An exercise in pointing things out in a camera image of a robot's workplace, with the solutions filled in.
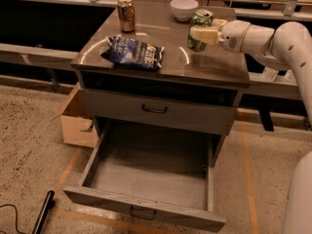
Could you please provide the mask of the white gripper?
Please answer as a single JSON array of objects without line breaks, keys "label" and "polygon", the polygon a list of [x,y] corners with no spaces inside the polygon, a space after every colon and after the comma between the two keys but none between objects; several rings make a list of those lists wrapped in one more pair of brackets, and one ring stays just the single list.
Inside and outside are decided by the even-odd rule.
[{"label": "white gripper", "polygon": [[195,40],[211,46],[217,45],[220,41],[219,45],[226,51],[240,53],[250,26],[249,22],[242,20],[227,22],[225,19],[214,19],[213,26],[192,26],[190,35]]}]

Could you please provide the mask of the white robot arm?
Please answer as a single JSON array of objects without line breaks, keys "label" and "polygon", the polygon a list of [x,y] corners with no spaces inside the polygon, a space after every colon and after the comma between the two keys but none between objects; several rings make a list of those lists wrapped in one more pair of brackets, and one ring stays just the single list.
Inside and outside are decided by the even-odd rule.
[{"label": "white robot arm", "polygon": [[[275,70],[291,70],[312,121],[312,38],[303,24],[288,21],[273,29],[215,19],[210,26],[192,26],[190,36],[229,52],[248,54]],[[282,234],[312,234],[312,152],[298,161],[292,174]]]}]

